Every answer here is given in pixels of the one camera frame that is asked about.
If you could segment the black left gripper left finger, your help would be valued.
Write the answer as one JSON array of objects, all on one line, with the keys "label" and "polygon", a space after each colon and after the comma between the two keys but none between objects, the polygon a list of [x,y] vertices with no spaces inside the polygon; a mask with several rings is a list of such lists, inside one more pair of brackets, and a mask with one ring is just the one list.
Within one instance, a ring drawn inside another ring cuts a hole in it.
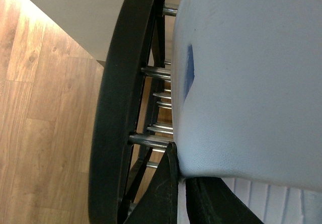
[{"label": "black left gripper left finger", "polygon": [[170,142],[151,182],[125,223],[177,223],[177,147]]}]

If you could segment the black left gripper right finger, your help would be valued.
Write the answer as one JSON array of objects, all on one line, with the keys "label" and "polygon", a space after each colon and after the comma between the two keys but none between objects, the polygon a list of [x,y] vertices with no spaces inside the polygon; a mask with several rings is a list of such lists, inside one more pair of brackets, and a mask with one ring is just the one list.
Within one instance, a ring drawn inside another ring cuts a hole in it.
[{"label": "black left gripper right finger", "polygon": [[186,206],[190,223],[262,223],[220,178],[186,180]]}]

